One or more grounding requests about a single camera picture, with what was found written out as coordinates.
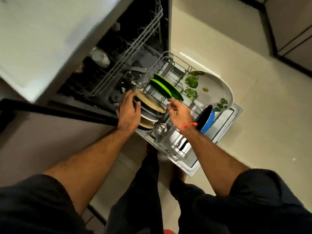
lower dishwasher rack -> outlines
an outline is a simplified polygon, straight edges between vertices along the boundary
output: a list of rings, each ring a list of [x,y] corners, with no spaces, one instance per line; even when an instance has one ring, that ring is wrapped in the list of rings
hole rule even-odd
[[[192,70],[196,69],[171,52],[164,52],[158,58],[157,62],[155,62],[155,64],[149,69],[148,74],[144,76],[144,82],[146,82],[144,91],[165,106],[169,103],[166,98],[158,94],[148,84],[149,79],[153,78],[154,73],[160,74],[181,92],[184,98],[183,103],[190,108],[192,117],[195,120],[204,109],[204,105],[201,105],[196,99],[191,101],[184,93],[181,83],[183,76]],[[241,112],[242,109],[236,104],[233,104],[228,110],[216,113],[214,122],[205,133],[205,136],[210,138],[213,143],[217,144]],[[166,124],[167,133],[160,135],[155,131],[155,127],[158,123]],[[156,149],[166,154],[169,160],[192,177],[200,167],[199,161],[197,160],[192,147],[188,144],[182,151],[179,151],[178,147],[183,144],[186,138],[173,126],[167,111],[158,123],[148,132],[137,129],[136,133],[152,144]]]

blue saucepan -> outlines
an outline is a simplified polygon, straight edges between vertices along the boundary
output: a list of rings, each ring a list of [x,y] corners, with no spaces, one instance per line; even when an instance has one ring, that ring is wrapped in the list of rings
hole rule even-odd
[[[207,130],[213,124],[214,116],[215,116],[215,111],[213,109],[213,106],[209,105],[197,117],[196,129],[199,130],[201,133],[205,134],[207,132]],[[186,140],[183,143],[183,145],[181,146],[181,148],[179,148],[179,150],[182,151],[187,143],[188,143],[188,140]]]

man's right hand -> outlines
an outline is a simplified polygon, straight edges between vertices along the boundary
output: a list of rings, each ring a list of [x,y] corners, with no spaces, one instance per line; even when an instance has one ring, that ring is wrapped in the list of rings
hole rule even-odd
[[[180,130],[187,123],[192,123],[191,110],[177,99],[168,99],[170,104],[167,105],[169,115],[174,126]]]

green plate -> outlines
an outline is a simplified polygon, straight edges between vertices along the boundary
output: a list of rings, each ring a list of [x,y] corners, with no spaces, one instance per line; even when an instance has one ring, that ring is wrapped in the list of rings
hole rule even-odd
[[[154,74],[154,79],[158,80],[165,87],[167,87],[167,89],[171,92],[172,97],[174,97],[175,99],[178,99],[180,101],[184,101],[179,90],[177,90],[176,87],[174,87],[168,80],[166,80],[165,78],[163,78],[161,75],[159,75],[157,73]]]
[[[172,98],[172,94],[170,91],[167,89],[166,86],[164,86],[162,83],[160,83],[158,80],[151,79],[150,80],[150,85],[154,87],[154,89],[160,93],[162,96],[166,98]]]

beige plate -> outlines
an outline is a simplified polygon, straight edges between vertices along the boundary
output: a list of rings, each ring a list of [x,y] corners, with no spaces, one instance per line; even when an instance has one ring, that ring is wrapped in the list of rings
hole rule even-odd
[[[154,99],[152,96],[149,96],[140,90],[136,90],[136,92],[138,92],[138,99],[140,99],[147,106],[161,113],[166,112],[166,109],[161,105],[161,103]]]
[[[149,120],[145,119],[144,117],[141,117],[141,122],[139,125],[147,128],[147,129],[153,129],[154,122],[149,121]]]

